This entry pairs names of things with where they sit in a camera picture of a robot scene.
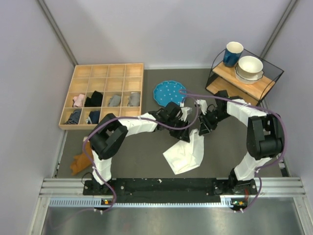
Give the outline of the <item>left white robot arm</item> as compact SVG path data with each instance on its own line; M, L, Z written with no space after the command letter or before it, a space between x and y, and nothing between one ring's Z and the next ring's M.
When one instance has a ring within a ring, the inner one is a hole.
M112 157L128 136L167 129L173 138L182 143L190 143L190 122L187 117L191 113L192 108L170 102L164 108L136 117L107 114L94 128L89 139L94 160L92 174L95 190L100 194L110 191Z

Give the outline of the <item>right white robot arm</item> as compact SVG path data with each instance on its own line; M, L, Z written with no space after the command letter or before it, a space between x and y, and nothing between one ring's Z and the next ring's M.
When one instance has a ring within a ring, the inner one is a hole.
M278 115L259 110L239 96L229 97L226 90L217 92L215 101L214 108L210 110L205 100L197 100L197 105L201 108L201 114L198 116L199 135L208 134L217 128L219 122L228 117L235 117L247 127L247 153L231 170L227 182L217 180L214 183L214 193L242 194L244 190L251 188L256 173L283 151L283 127Z

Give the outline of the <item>white underwear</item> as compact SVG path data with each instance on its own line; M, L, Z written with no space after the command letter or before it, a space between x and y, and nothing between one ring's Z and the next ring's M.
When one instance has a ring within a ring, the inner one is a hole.
M163 156L175 175L182 174L199 167L204 157L204 136L199 130L190 132L190 142L178 141Z

